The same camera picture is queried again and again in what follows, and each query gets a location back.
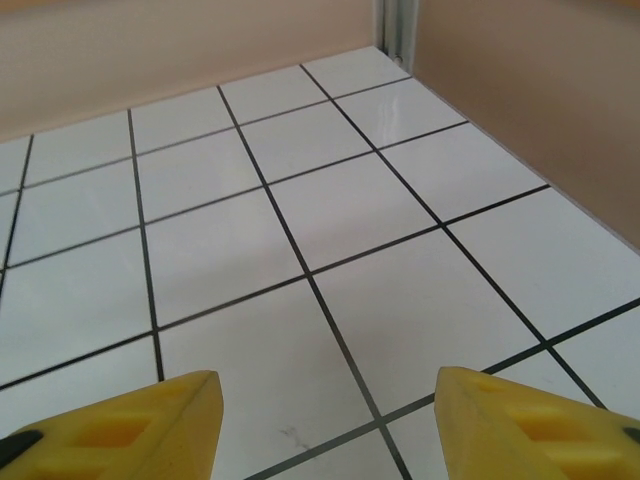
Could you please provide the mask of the aluminium corner post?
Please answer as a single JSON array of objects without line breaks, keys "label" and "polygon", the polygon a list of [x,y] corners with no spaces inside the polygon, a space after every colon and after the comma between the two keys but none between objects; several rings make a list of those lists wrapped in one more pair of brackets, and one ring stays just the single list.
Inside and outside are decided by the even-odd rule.
[{"label": "aluminium corner post", "polygon": [[407,72],[413,69],[418,9],[419,0],[379,0],[380,48]]}]

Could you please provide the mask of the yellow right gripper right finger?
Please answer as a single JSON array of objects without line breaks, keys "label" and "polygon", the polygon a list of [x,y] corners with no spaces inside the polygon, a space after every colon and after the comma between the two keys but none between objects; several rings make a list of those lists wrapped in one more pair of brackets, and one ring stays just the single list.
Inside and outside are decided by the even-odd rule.
[{"label": "yellow right gripper right finger", "polygon": [[640,480],[640,420],[462,367],[434,412],[449,480]]}]

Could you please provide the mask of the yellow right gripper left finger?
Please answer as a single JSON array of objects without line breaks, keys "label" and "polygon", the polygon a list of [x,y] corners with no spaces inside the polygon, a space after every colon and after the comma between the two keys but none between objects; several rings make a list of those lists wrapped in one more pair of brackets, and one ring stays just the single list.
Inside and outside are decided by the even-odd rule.
[{"label": "yellow right gripper left finger", "polygon": [[0,480],[211,480],[222,419],[218,373],[191,372],[0,439]]}]

